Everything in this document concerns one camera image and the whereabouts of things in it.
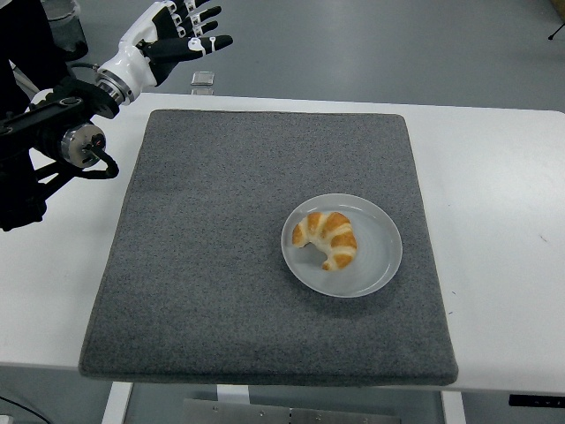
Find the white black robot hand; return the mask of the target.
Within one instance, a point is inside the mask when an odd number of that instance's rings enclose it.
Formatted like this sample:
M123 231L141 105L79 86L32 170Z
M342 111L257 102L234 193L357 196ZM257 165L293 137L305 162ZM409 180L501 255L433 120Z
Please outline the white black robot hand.
M222 12L204 1L156 1L121 37L117 53L96 73L96 85L133 101L149 87L160 86L182 62L200 59L233 43L213 35Z

